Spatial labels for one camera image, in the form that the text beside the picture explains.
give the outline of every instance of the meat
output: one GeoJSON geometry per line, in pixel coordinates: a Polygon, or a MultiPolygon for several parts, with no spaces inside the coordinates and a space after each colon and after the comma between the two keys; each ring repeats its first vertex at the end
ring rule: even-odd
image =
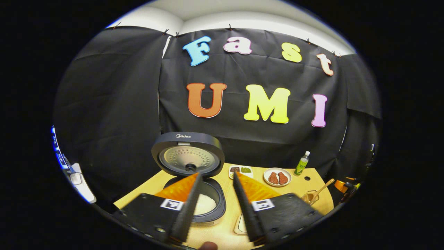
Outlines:
{"type": "Polygon", "coordinates": [[[277,175],[279,176],[279,184],[280,185],[283,185],[288,182],[288,178],[284,175],[283,172],[279,172],[277,175]]]}
{"type": "Polygon", "coordinates": [[[268,181],[273,184],[279,184],[278,177],[276,176],[275,172],[271,173],[270,177],[268,177],[268,181]]]}

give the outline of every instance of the blue letter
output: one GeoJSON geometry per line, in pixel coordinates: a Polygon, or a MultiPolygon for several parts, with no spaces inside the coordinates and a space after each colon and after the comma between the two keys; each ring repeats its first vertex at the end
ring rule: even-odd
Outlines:
{"type": "Polygon", "coordinates": [[[211,38],[209,36],[203,36],[195,41],[190,42],[182,48],[188,51],[188,54],[191,57],[191,66],[196,66],[208,60],[210,56],[204,55],[202,51],[206,53],[210,51],[210,47],[208,47],[208,44],[205,43],[209,41],[211,41],[211,38]]]}

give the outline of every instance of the midea logo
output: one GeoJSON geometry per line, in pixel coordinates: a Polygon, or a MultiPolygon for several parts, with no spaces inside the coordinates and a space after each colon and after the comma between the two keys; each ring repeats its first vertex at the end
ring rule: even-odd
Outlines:
{"type": "Polygon", "coordinates": [[[176,138],[191,138],[191,136],[176,134],[176,138]]]}

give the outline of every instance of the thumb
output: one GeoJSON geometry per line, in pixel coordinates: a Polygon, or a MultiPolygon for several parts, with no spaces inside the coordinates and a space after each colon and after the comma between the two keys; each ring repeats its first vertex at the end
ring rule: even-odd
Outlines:
{"type": "Polygon", "coordinates": [[[198,248],[198,250],[218,250],[218,245],[216,245],[214,242],[207,241],[204,242],[202,246],[198,248]]]}

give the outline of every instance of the plastic bottle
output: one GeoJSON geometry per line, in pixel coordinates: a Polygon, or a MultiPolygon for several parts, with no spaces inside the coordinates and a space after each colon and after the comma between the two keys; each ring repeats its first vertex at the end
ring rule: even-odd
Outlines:
{"type": "Polygon", "coordinates": [[[300,175],[302,171],[304,170],[305,166],[307,166],[308,163],[308,156],[310,155],[310,152],[307,151],[304,156],[302,156],[301,160],[299,161],[296,169],[294,170],[295,175],[300,175]]]}

